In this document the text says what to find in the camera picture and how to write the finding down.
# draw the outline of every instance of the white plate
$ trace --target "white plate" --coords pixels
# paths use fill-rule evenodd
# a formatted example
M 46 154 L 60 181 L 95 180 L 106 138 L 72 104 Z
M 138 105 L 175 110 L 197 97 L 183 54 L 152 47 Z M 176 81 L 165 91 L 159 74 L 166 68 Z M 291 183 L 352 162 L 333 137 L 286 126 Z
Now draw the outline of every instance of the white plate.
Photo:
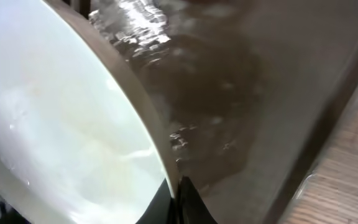
M 0 191 L 35 223 L 135 223 L 164 178 L 176 192 L 168 135 L 118 53 L 51 4 L 0 0 Z

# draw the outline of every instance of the wooden countertop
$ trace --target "wooden countertop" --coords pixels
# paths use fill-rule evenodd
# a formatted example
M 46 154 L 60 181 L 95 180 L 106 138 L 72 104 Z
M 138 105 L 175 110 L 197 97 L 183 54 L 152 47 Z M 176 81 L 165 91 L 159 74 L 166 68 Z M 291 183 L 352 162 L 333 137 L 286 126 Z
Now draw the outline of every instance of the wooden countertop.
M 358 223 L 358 97 L 347 113 L 282 223 Z

